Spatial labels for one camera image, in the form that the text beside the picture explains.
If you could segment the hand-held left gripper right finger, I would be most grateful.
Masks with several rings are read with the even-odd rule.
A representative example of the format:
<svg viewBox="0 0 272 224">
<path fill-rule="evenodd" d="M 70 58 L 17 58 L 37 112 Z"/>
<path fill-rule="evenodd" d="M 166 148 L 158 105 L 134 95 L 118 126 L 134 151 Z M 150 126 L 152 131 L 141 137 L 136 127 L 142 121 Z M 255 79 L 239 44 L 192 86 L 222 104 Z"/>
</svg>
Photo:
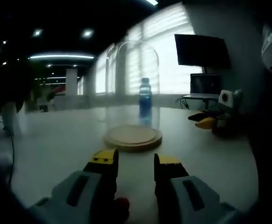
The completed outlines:
<svg viewBox="0 0 272 224">
<path fill-rule="evenodd" d="M 161 224 L 239 224 L 242 214 L 174 157 L 154 155 L 155 196 Z"/>
</svg>

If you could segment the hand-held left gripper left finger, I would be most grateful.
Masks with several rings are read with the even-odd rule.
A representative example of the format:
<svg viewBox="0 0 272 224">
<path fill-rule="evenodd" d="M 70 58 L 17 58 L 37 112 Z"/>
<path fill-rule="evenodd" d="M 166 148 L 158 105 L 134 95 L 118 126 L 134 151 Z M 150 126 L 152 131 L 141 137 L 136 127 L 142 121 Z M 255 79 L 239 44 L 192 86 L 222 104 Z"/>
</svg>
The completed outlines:
<svg viewBox="0 0 272 224">
<path fill-rule="evenodd" d="M 55 186 L 28 211 L 39 224 L 104 224 L 111 220 L 117 190 L 119 152 L 95 153 L 83 170 Z"/>
</svg>

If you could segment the person's left hand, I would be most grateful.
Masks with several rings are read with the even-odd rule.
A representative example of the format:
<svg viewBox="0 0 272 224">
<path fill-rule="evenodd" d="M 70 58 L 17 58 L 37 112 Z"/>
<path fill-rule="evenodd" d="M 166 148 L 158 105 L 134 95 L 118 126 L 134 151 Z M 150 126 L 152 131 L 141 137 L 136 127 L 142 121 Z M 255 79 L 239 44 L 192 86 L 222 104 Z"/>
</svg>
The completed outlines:
<svg viewBox="0 0 272 224">
<path fill-rule="evenodd" d="M 119 197 L 114 200 L 115 221 L 124 224 L 129 218 L 130 203 L 127 198 Z"/>
</svg>

